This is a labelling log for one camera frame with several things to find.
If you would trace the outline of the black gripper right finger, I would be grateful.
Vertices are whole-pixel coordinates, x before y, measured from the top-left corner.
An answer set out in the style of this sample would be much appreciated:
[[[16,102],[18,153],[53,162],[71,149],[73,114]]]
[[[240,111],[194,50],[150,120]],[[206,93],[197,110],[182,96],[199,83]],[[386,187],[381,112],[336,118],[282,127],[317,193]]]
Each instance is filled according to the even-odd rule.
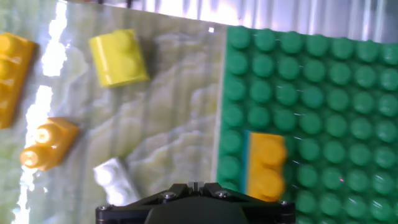
[[[195,182],[195,195],[204,200],[198,212],[200,218],[206,218],[206,223],[295,222],[293,202],[266,202],[216,182]]]

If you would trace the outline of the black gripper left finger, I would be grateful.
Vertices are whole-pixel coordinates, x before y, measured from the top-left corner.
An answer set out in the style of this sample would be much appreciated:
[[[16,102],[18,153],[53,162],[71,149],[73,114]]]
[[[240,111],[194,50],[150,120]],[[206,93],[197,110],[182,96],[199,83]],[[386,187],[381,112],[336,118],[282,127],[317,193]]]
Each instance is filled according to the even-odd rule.
[[[169,189],[151,195],[125,206],[100,205],[95,210],[96,224],[122,223],[132,220],[133,223],[144,223],[149,212],[160,205],[193,196],[195,182],[173,184]]]

